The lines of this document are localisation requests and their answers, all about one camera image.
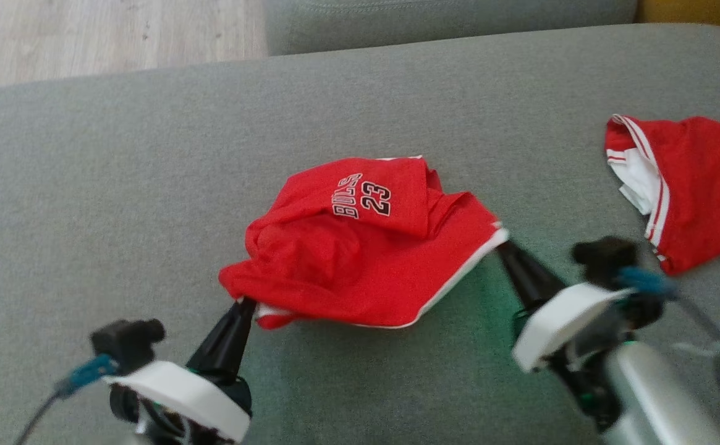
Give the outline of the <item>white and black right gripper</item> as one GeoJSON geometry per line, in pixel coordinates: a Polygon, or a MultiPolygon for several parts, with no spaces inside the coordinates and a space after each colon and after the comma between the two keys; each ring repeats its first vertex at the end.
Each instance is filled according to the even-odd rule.
{"type": "Polygon", "coordinates": [[[565,282],[513,240],[502,243],[496,251],[524,309],[536,310],[512,349],[512,357],[526,373],[545,367],[548,357],[614,302],[635,293],[631,287],[608,290],[590,282],[565,288],[565,282]]]}

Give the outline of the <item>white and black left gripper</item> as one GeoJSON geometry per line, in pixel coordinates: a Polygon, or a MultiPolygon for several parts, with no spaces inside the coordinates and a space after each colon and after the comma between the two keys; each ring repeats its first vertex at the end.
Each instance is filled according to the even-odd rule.
{"type": "Polygon", "coordinates": [[[190,371],[173,362],[151,362],[125,376],[107,376],[105,382],[131,389],[141,398],[216,431],[221,439],[241,443],[252,417],[202,376],[239,377],[256,307],[256,301],[235,301],[190,357],[190,371]]]}

